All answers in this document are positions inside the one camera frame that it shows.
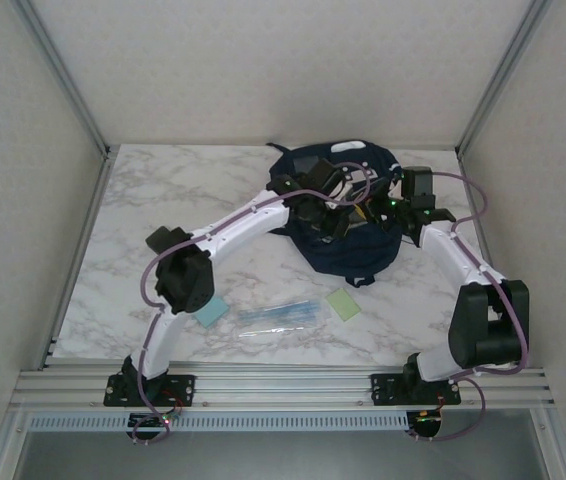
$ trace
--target black mounting plate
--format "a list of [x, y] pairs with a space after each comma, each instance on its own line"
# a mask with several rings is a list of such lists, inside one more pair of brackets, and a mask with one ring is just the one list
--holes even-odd
[[[194, 375], [163, 375], [160, 378], [160, 385], [153, 385], [156, 394], [151, 399], [152, 405], [174, 407], [178, 398], [184, 407], [192, 406], [196, 381]], [[145, 404], [139, 397], [138, 391], [128, 393], [127, 385], [123, 373], [111, 375], [107, 381], [103, 405], [106, 407], [144, 407]]]
[[461, 395], [456, 383], [422, 382], [418, 389], [408, 388], [401, 373], [375, 373], [370, 375], [372, 401], [375, 406], [434, 405], [439, 406], [439, 395], [445, 405], [460, 405]]

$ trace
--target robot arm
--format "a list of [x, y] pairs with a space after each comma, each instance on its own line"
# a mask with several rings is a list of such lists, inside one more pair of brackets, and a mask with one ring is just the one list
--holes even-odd
[[[250, 210], [255, 205], [275, 197], [277, 197], [275, 192], [263, 190], [236, 212], [212, 225], [192, 232], [193, 238], [203, 237], [204, 239], [197, 242], [195, 248], [190, 250], [190, 252], [184, 252], [182, 262], [169, 265], [159, 264], [159, 268], [162, 270], [157, 272], [159, 277], [157, 290], [162, 292], [164, 298], [169, 299], [172, 311], [166, 312], [163, 315], [154, 332], [152, 332], [143, 360], [142, 371], [146, 379], [151, 380], [167, 371], [172, 348], [188, 317], [186, 312], [198, 310], [198, 303], [202, 303], [201, 306], [203, 306], [214, 294], [213, 269], [218, 267], [223, 260], [236, 250], [248, 245], [255, 238], [275, 228], [283, 227], [288, 221], [290, 209], [281, 200], [265, 207], [254, 209], [250, 214], [230, 223], [216, 235], [209, 235], [209, 232], [215, 228], [222, 227], [228, 220], [236, 216], [238, 212]], [[170, 232], [167, 228], [161, 227], [150, 235], [146, 242], [156, 254], [160, 254], [172, 245], [182, 241], [183, 238], [186, 239], [187, 236], [182, 230], [176, 229]], [[161, 275], [164, 275], [163, 283], [161, 283]], [[178, 281], [178, 277], [184, 279], [183, 283], [186, 284], [182, 285]], [[139, 367], [140, 355], [140, 348], [132, 353], [132, 365], [136, 369]]]
[[[297, 180], [282, 177], [268, 184], [266, 190], [237, 210], [240, 216], [238, 220], [230, 221], [237, 216], [235, 212], [192, 234], [180, 228], [170, 231], [161, 227], [148, 237], [146, 243], [157, 254], [192, 238], [198, 240], [194, 245], [168, 255], [157, 266], [156, 291], [172, 308], [149, 335], [143, 365], [140, 364], [143, 348], [137, 349], [124, 362], [122, 376], [126, 379], [124, 390], [130, 397], [130, 406], [133, 405], [136, 373], [139, 370], [148, 387], [145, 391], [152, 390], [151, 385], [160, 384], [161, 378], [165, 377], [172, 348], [187, 314], [199, 310], [214, 294], [213, 267], [254, 238], [284, 226], [291, 215], [307, 221], [326, 237], [335, 238], [345, 234], [350, 213], [347, 208], [334, 208], [330, 202], [310, 195], [275, 200], [279, 195], [295, 189], [310, 188], [330, 195], [335, 191], [335, 185], [343, 181], [340, 169], [319, 161], [304, 179], [306, 183], [299, 185]], [[381, 226], [398, 222], [404, 234], [434, 258], [459, 292], [448, 341], [430, 351], [411, 355], [404, 366], [404, 387], [401, 388], [407, 391], [407, 396], [414, 402], [412, 404], [423, 405], [427, 403], [419, 403], [423, 397], [418, 392], [424, 386], [427, 390], [436, 382], [467, 368], [499, 365], [521, 358], [521, 344], [513, 329], [512, 319], [495, 293], [487, 273], [500, 282], [506, 291], [526, 337], [528, 291], [522, 282], [506, 280], [466, 243], [463, 242], [465, 248], [459, 246], [458, 234], [452, 229], [454, 217], [445, 209], [435, 208], [432, 172], [429, 168], [404, 169], [402, 199], [389, 199], [388, 187], [387, 179], [379, 179], [374, 182], [371, 195], [358, 205], [368, 221]], [[255, 208], [268, 200], [268, 205]], [[481, 259], [478, 266], [471, 261], [468, 252], [475, 259]], [[500, 319], [488, 321], [490, 307], [501, 315]]]

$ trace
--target backpack strap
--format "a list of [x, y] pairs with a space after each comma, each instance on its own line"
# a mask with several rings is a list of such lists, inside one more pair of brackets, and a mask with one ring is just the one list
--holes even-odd
[[345, 281], [352, 285], [354, 288], [365, 287], [367, 285], [372, 285], [376, 279], [374, 275], [370, 275], [369, 277], [365, 278], [354, 278], [354, 277], [345, 277]]
[[274, 148], [276, 148], [276, 149], [277, 149], [279, 152], [281, 152], [281, 153], [289, 153], [289, 152], [291, 152], [291, 150], [290, 150], [289, 148], [284, 147], [283, 145], [279, 145], [278, 143], [269, 142], [269, 143], [266, 143], [265, 145], [267, 145], [268, 147], [274, 147]]
[[287, 233], [285, 227], [275, 228], [274, 230], [270, 230], [268, 233], [273, 233], [274, 235], [281, 235], [284, 237], [289, 237], [290, 234]]

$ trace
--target green sponge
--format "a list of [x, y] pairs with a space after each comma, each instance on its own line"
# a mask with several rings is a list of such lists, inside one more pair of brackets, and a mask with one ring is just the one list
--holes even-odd
[[227, 303], [225, 303], [222, 298], [212, 297], [207, 305], [194, 314], [194, 317], [205, 328], [210, 328], [210, 326], [225, 315], [225, 312], [229, 309], [230, 307], [228, 307]]
[[361, 311], [361, 307], [359, 307], [356, 302], [352, 300], [352, 297], [342, 288], [339, 288], [336, 292], [330, 293], [326, 297], [326, 300], [344, 322]]

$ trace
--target marble surface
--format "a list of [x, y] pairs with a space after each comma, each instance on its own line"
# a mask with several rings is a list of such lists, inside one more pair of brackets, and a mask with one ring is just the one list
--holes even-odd
[[[453, 152], [394, 151], [402, 165], [458, 172]], [[144, 239], [161, 225], [186, 231], [249, 201], [278, 158], [269, 147], [123, 145], [59, 335], [55, 357], [123, 358], [141, 342], [153, 312], [139, 296], [152, 259]], [[461, 182], [435, 179], [437, 205], [469, 213]], [[463, 232], [476, 244], [472, 225]], [[445, 341], [453, 292], [425, 252], [403, 243], [377, 282], [355, 289], [314, 272], [292, 242], [265, 235], [215, 271], [230, 311], [205, 329], [188, 319], [173, 360], [320, 365], [402, 365], [407, 355]], [[294, 298], [324, 298], [345, 288], [362, 312], [332, 315], [303, 332], [238, 336], [236, 312]]]

